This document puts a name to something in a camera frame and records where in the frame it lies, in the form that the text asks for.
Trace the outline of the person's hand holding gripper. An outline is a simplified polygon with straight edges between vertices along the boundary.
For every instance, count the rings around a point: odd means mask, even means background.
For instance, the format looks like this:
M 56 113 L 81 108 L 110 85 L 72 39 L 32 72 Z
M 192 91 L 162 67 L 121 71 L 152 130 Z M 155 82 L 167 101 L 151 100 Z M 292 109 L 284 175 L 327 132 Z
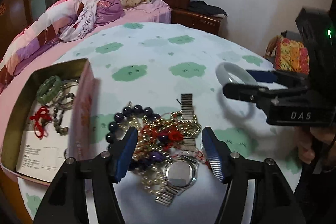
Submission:
M 335 137 L 335 126 L 329 128 L 311 127 L 310 129 L 295 127 L 294 129 L 299 159 L 306 164 L 310 164 L 316 156 L 316 151 L 313 149 L 313 138 L 331 145 Z

